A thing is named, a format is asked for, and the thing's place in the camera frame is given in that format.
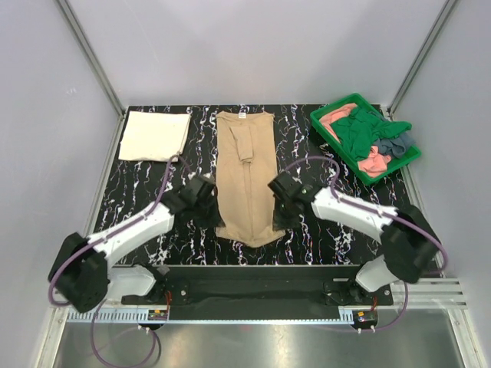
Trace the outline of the beige t-shirt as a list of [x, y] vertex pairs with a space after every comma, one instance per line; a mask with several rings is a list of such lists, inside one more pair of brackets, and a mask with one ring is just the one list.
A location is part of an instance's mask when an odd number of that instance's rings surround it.
[[274, 115], [216, 115], [216, 187], [224, 226], [216, 235], [250, 248], [272, 243], [285, 232], [273, 228], [275, 199], [268, 184], [277, 176]]

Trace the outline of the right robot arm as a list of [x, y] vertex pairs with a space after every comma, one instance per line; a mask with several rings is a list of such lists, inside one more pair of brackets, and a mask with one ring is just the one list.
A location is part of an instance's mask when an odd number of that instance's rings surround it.
[[306, 212], [365, 234], [380, 244], [381, 255], [367, 261], [336, 292], [365, 304], [380, 288], [396, 281], [415, 284], [427, 270], [441, 244], [422, 212], [375, 205], [344, 195], [333, 187], [302, 184], [286, 172], [269, 184], [278, 210], [274, 223], [292, 227]]

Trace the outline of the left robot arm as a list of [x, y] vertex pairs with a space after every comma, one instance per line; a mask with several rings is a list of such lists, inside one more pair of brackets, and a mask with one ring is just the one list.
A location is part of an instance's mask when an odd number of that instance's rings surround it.
[[212, 175], [194, 175], [183, 186], [160, 191], [147, 207], [111, 228], [87, 237], [68, 235], [48, 274], [49, 291], [64, 298], [61, 306], [80, 313], [103, 301], [160, 303], [166, 296], [164, 273], [149, 264], [119, 268], [118, 261], [172, 231], [177, 220], [201, 228], [221, 226], [217, 196]]

